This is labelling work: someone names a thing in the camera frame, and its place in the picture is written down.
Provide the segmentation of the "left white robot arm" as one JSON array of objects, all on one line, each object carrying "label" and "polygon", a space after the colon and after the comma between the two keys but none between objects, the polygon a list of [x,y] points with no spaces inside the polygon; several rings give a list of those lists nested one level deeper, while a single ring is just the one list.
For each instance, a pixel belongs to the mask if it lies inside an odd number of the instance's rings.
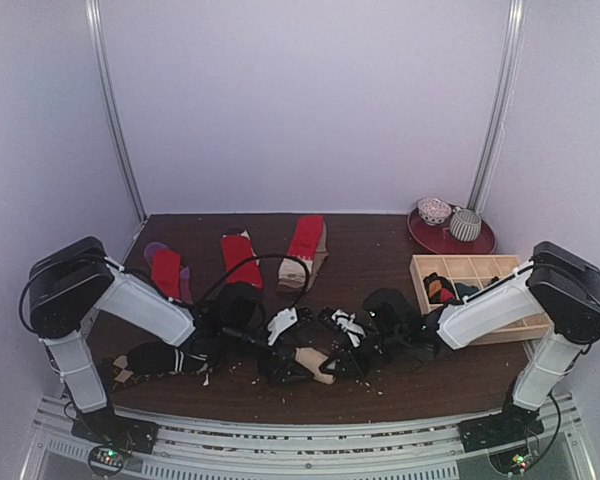
[{"label": "left white robot arm", "polygon": [[80,332],[92,310],[114,315],[158,339],[155,348],[132,351],[127,359],[140,375],[198,373],[215,368],[223,348],[223,312],[235,302],[236,321],[249,321],[256,308],[255,286],[243,279],[262,256],[250,254],[230,264],[217,281],[221,294],[195,303],[167,295],[150,277],[108,257],[103,244],[86,237],[37,262],[21,291],[18,315],[54,361],[86,429],[103,444],[117,442],[124,424],[114,415],[109,393]]}]

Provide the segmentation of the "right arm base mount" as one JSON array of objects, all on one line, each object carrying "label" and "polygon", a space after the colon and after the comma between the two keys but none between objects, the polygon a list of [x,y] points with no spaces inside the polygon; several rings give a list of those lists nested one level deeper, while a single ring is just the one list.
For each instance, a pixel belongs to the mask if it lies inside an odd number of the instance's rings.
[{"label": "right arm base mount", "polygon": [[504,405],[499,413],[464,420],[458,425],[466,453],[486,450],[491,466],[504,475],[524,473],[540,454],[545,431],[538,411]]}]

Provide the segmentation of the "beige striped maroon sock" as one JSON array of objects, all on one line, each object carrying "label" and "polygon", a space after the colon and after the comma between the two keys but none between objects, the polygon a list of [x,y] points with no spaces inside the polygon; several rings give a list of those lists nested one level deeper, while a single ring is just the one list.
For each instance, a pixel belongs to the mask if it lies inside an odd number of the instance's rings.
[{"label": "beige striped maroon sock", "polygon": [[332,385],[336,381],[334,375],[320,370],[321,365],[327,360],[327,356],[320,351],[311,347],[296,348],[294,360],[311,373],[314,381],[325,385]]}]

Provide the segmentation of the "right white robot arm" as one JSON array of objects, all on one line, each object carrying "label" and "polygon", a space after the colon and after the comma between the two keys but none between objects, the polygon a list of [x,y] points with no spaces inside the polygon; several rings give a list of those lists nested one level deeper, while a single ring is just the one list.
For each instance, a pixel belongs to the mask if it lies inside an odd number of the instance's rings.
[{"label": "right white robot arm", "polygon": [[512,381],[506,409],[493,419],[499,440],[515,440],[590,345],[600,340],[600,269],[581,257],[544,241],[529,261],[478,292],[450,300],[419,314],[396,289],[372,292],[363,308],[370,325],[359,324],[342,310],[323,310],[319,317],[341,330],[349,346],[320,367],[324,373],[350,374],[347,356],[367,363],[391,348],[421,361],[462,349],[475,340],[520,320],[543,316],[550,326],[527,366]]}]

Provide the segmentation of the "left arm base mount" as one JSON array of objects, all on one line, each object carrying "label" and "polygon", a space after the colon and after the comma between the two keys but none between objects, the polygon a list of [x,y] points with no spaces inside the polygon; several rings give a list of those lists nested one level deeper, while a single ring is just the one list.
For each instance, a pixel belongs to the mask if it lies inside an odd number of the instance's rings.
[{"label": "left arm base mount", "polygon": [[102,478],[121,473],[135,454],[151,454],[159,430],[154,422],[120,416],[112,408],[87,414],[77,411],[71,420],[71,434],[94,443],[86,462]]}]

